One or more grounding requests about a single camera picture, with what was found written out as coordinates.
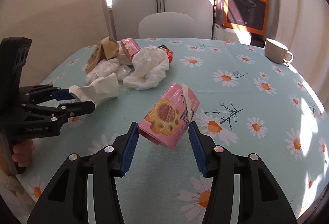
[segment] table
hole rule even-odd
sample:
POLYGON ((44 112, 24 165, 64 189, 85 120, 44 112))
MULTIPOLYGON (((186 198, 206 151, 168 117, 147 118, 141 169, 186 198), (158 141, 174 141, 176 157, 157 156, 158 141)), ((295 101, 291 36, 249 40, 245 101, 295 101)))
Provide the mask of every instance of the table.
MULTIPOLYGON (((189 86, 200 101, 195 114, 201 132, 231 153, 257 153, 270 169, 298 217, 329 182, 326 174, 328 115, 305 80, 291 65, 272 63, 264 49, 205 39, 139 39, 141 46, 166 45, 174 52, 170 70, 153 89, 127 90, 100 103, 86 116, 73 117, 59 137, 35 140, 33 163, 18 176, 37 200, 71 153, 97 152, 141 122, 173 83, 189 86)), ((86 61, 94 46, 82 48, 44 81, 68 88, 83 86, 86 61)), ((48 106, 58 106, 50 101, 48 106)), ((201 223, 211 179, 199 173, 187 134, 175 149, 140 136, 130 171, 116 179, 126 224, 201 223)), ((239 178, 235 178, 232 223, 237 221, 239 178)), ((94 221, 88 178, 89 222, 94 221)))

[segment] white chair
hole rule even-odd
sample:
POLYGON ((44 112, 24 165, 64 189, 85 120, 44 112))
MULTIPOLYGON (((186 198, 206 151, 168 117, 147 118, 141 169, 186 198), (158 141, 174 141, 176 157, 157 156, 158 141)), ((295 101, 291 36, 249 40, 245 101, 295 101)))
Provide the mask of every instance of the white chair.
POLYGON ((142 19, 138 27, 140 38, 195 38, 194 20, 182 13, 163 12, 142 19))

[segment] pink box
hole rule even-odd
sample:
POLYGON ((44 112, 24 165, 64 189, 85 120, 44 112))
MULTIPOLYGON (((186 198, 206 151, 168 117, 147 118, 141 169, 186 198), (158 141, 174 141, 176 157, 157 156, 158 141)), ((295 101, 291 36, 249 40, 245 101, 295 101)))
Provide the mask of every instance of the pink box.
MULTIPOLYGON (((188 88, 192 117, 200 102, 188 88)), ((173 149, 189 126, 188 108, 183 88, 173 83, 139 124, 139 133, 156 145, 173 149)))
POLYGON ((139 45, 136 43, 135 39, 132 38, 122 39, 121 47, 130 62, 133 56, 140 51, 139 45))

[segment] beige mug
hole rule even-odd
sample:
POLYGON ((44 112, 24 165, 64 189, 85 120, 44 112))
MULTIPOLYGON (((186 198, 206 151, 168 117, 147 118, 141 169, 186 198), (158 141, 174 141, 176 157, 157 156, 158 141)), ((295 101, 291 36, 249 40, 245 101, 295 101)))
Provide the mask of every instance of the beige mug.
POLYGON ((265 56, 275 63, 291 63, 293 54, 278 41, 267 38, 265 41, 265 56))

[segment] philips box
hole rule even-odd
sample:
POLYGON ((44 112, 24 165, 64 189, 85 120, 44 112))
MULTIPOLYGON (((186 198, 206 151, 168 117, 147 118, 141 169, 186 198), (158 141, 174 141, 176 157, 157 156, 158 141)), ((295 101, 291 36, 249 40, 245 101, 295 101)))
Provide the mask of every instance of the philips box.
POLYGON ((269 0, 217 0, 215 22, 264 35, 268 9, 269 0))

